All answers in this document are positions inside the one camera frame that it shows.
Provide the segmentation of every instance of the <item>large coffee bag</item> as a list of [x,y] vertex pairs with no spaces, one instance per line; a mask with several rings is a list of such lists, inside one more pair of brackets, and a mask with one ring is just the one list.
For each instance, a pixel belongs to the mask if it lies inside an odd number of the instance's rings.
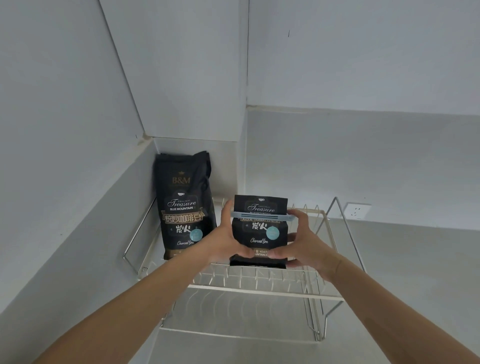
[[[287,202],[286,198],[280,197],[235,195],[233,210],[259,215],[286,215]],[[234,218],[232,230],[233,237],[252,248],[255,257],[234,255],[230,258],[231,266],[285,268],[286,259],[270,259],[266,255],[270,249],[287,245],[288,225],[285,221]]]
[[193,156],[159,154],[154,179],[164,259],[200,241],[216,227],[208,178],[212,167],[208,152]]

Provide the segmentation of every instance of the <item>metal wire rack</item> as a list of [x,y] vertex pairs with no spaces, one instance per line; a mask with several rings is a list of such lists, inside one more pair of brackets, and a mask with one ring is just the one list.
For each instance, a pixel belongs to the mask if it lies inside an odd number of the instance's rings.
[[[216,202],[223,206],[225,200]],[[136,248],[141,253],[132,251],[140,244],[136,240],[145,221],[158,219],[157,209],[152,209],[154,206],[155,201],[123,255],[138,279],[164,263],[163,259],[155,258],[163,255],[158,226],[147,248],[144,243],[142,249]],[[341,245],[347,249],[340,249],[340,253],[348,255],[348,248],[353,248],[349,258],[357,258],[359,266],[365,271],[337,197],[327,212],[318,205],[314,209],[305,205],[300,210],[309,215],[312,231],[336,251]],[[296,231],[296,221],[288,224],[289,232]],[[325,339],[328,318],[343,301],[334,286],[310,267],[278,269],[211,264],[193,279],[162,319],[159,328],[232,338],[316,343]],[[306,331],[297,329],[292,334],[291,325],[299,324],[305,325]]]

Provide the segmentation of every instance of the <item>electrical outlet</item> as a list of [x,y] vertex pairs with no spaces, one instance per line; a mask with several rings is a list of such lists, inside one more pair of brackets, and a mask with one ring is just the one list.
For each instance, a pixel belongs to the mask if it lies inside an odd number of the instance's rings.
[[352,202],[348,202],[343,213],[345,214],[346,218],[352,220],[363,220],[370,211],[371,207],[372,206],[369,204],[354,204]]

